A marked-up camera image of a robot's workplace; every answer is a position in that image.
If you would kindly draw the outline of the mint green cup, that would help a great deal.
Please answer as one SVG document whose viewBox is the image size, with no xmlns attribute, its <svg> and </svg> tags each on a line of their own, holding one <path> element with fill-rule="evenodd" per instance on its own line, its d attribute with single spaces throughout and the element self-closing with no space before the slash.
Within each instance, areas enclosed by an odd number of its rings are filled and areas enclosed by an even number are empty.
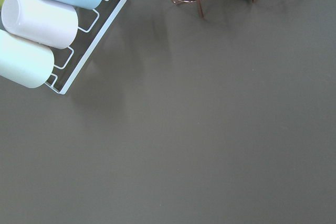
<svg viewBox="0 0 336 224">
<path fill-rule="evenodd" d="M 1 30 L 1 76 L 27 88 L 37 88 L 50 77 L 54 54 L 46 46 Z"/>
</svg>

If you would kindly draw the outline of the pink cup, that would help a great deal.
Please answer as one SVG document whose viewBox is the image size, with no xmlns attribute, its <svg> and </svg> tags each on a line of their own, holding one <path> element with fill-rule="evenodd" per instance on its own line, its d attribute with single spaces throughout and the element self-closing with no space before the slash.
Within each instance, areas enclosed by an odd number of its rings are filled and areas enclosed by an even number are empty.
<svg viewBox="0 0 336 224">
<path fill-rule="evenodd" d="M 1 19 L 9 33 L 57 49 L 70 46 L 78 32 L 74 7 L 54 0 L 4 0 Z"/>
</svg>

